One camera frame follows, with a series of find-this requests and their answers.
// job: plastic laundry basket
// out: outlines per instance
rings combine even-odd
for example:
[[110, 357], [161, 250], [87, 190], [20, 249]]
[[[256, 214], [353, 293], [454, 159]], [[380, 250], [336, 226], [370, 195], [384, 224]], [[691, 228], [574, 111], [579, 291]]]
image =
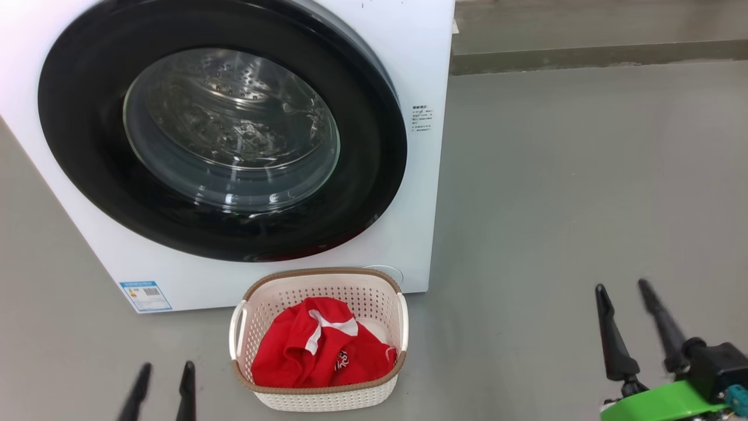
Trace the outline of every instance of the plastic laundry basket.
[[[306, 297], [333, 297], [348, 304], [359, 323], [398, 351], [397, 362], [378, 380], [348, 386], [286, 389], [257, 386], [250, 367], [275, 316]], [[229, 354], [239, 381], [279, 411], [323, 412], [382, 403], [395, 388], [408, 349], [408, 306], [387, 274], [357, 268], [276, 273], [249, 288], [231, 316]]]

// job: washing machine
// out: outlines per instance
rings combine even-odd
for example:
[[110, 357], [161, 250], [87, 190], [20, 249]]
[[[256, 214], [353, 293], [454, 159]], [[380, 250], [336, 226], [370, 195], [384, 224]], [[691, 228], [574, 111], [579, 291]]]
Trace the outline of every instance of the washing machine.
[[306, 267], [422, 292], [453, 8], [5, 1], [0, 115], [136, 312]]

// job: red clothing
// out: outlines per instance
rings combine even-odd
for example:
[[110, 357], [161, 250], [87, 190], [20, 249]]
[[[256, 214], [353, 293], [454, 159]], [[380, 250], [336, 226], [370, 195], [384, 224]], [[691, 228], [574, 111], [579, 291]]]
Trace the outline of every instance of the red clothing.
[[342, 386], [384, 377], [396, 358], [343, 301], [309, 297], [273, 320], [251, 371], [258, 386]]

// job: gray floor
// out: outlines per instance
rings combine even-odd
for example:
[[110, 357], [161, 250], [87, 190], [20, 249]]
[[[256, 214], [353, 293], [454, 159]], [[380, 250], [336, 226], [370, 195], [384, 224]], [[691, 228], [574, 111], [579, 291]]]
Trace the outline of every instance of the gray floor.
[[667, 382], [635, 281], [687, 333], [748, 349], [748, 63], [450, 80], [432, 288], [384, 404], [266, 409], [229, 370], [229, 309], [135, 315], [20, 147], [0, 142], [0, 419], [112, 420], [155, 366], [143, 420], [593, 420], [604, 282], [650, 387]]

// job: sticker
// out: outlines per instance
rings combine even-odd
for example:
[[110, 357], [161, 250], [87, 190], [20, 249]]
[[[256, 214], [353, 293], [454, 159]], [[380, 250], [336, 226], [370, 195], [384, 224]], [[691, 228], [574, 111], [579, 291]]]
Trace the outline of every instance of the sticker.
[[161, 289], [153, 281], [120, 282], [130, 301], [135, 304], [139, 312], [163, 312], [171, 310], [171, 304], [166, 300]]
[[427, 132], [431, 130], [434, 110], [428, 106], [413, 106], [411, 132]]

